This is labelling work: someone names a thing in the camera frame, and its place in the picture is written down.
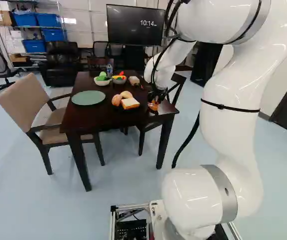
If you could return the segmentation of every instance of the wooden table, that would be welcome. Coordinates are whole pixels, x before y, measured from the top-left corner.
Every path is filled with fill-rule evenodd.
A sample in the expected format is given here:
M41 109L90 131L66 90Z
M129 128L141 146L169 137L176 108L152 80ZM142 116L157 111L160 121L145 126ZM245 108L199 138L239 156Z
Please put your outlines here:
M72 96L82 91L96 90L105 93L105 100L92 106L79 106L72 103L70 98L60 126L60 132L66 133L67 135L77 169L87 192L90 191L92 187L88 176L81 135L97 134L110 129L160 122L162 123L162 130L156 168L161 169L174 117L175 114L179 113L167 100L164 100L159 105L158 114L149 112L147 103L150 85L134 70L125 70L124 75L127 77L137 76L144 90L131 86L128 80L125 85L110 83L108 86L97 86L93 77L98 75L98 71L79 72L72 89ZM131 92L133 97L140 102L140 107L127 112L113 106L111 102L113 96L120 94L122 91ZM103 158L101 151L100 149L98 155Z

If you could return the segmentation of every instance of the water bottle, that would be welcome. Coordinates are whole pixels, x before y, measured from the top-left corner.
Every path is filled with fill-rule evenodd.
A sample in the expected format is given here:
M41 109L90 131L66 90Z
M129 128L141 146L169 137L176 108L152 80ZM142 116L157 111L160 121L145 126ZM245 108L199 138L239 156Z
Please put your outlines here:
M111 78L112 75L113 75L113 66L110 63L108 63L107 64L107 77Z

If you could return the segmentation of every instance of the television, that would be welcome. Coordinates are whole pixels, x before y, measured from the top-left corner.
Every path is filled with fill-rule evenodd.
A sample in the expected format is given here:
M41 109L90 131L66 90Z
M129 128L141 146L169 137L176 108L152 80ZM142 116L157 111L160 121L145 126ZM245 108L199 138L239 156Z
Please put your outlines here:
M165 11L107 4L108 39L113 44L161 46Z

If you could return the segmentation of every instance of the blue storage bin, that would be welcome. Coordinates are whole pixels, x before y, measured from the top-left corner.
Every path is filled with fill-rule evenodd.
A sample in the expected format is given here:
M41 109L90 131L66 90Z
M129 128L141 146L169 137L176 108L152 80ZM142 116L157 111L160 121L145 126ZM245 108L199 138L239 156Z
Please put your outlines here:
M61 27L60 16L50 13L36 13L39 26L42 27Z
M22 15L13 13L13 17L17 26L38 26L34 12L25 13Z
M27 53L45 53L46 47L44 40L22 40Z
M64 31L61 29L46 29L42 28L42 34L46 42L65 41Z

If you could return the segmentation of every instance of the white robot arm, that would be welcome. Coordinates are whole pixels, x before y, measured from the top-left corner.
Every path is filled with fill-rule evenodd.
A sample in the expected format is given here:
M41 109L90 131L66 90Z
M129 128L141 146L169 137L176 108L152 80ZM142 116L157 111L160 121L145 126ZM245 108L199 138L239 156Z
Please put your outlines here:
M176 231L186 240L205 239L216 224L249 216L261 205L254 134L264 89L287 56L287 0L191 0L178 9L176 30L183 40L234 48L202 96L200 130L218 153L216 164L174 169L162 183ZM165 51L154 74L159 89L167 87L194 44L175 40ZM146 66L148 82L157 58Z

